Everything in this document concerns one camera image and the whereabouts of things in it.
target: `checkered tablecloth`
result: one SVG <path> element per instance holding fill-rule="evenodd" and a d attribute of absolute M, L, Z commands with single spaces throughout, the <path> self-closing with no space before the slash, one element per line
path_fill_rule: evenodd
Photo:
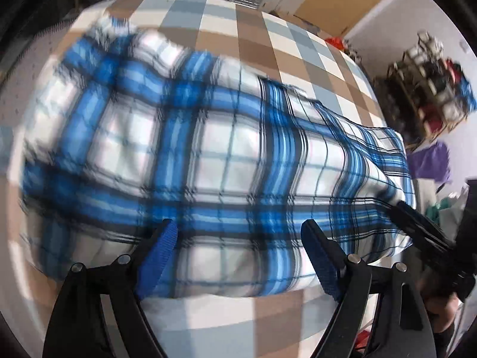
<path fill-rule="evenodd" d="M 319 98 L 354 122 L 383 125 L 369 82 L 346 55 L 282 19 L 221 0 L 109 0 L 97 4 L 80 15 L 49 64 L 58 61 L 105 11 L 128 18 L 140 28 L 157 28 L 180 45 L 235 57 L 275 80 L 300 87 L 309 98 Z M 7 186 L 7 192 L 15 273 L 42 338 L 59 287 L 22 259 L 17 244 L 23 224 L 17 218 L 22 216 L 18 188 Z M 334 302 L 316 286 L 260 298 L 149 298 L 143 307 L 171 358 L 279 358 L 311 355 L 331 318 Z M 366 320 L 372 313 L 371 303 Z"/>

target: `folded clothes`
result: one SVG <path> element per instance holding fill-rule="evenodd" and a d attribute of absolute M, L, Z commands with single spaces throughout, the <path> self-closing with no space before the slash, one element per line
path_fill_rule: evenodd
<path fill-rule="evenodd" d="M 24 141 L 22 238 L 35 265 L 110 263 L 173 219 L 154 295 L 277 294 L 317 284 L 313 218 L 371 262 L 408 238 L 401 137 L 355 124 L 232 58 L 102 17 L 39 81 Z"/>

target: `purple cloth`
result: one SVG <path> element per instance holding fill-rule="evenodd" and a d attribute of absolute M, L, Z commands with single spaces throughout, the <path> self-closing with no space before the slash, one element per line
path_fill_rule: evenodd
<path fill-rule="evenodd" d="M 434 179 L 436 183 L 450 180 L 449 149 L 442 141 L 407 156 L 409 173 L 413 179 Z"/>

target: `silver bolt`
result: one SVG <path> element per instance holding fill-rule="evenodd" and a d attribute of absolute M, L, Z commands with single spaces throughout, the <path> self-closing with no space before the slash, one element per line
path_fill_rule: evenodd
<path fill-rule="evenodd" d="M 118 257 L 118 264 L 126 265 L 128 262 L 130 262 L 130 260 L 131 260 L 131 256 L 128 254 L 124 254 Z"/>
<path fill-rule="evenodd" d="M 357 254 L 351 253 L 348 255 L 348 261 L 352 262 L 353 264 L 359 264 L 361 262 L 361 257 Z"/>
<path fill-rule="evenodd" d="M 396 269 L 399 270 L 399 272 L 405 272 L 407 271 L 407 265 L 404 263 L 397 263 Z"/>
<path fill-rule="evenodd" d="M 76 263 L 74 264 L 72 267 L 71 267 L 71 271 L 73 273 L 78 273 L 79 271 L 81 271 L 83 269 L 83 264 L 82 263 Z"/>

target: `blue cloth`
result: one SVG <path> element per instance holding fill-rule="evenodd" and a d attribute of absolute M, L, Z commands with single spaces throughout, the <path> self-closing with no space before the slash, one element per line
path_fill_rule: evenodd
<path fill-rule="evenodd" d="M 165 218 L 175 250 L 152 295 L 278 294 L 317 284 L 315 219 L 374 261 L 408 244 L 401 137 L 355 124 L 235 59 L 103 17 L 35 94 L 22 200 L 34 262 L 62 278 L 107 264 Z"/>

